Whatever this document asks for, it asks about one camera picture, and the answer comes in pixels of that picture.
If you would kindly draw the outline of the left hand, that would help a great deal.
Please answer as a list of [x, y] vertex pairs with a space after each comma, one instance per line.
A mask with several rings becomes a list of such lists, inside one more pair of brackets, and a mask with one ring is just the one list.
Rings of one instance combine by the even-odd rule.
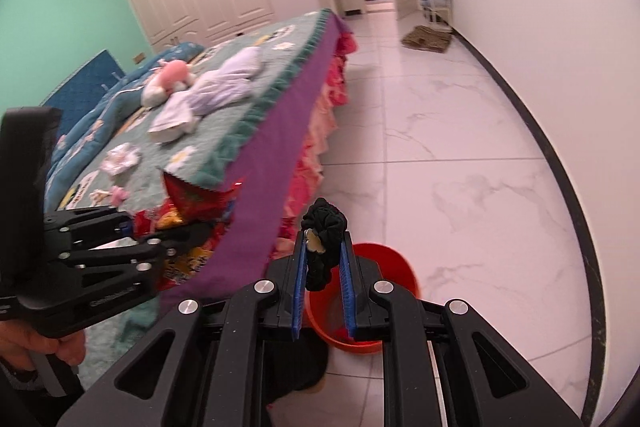
[[4, 321], [0, 325], [1, 360], [18, 371], [33, 371], [35, 364], [30, 354], [55, 355], [75, 366], [86, 356], [86, 333], [52, 339], [38, 334], [32, 326], [20, 320]]

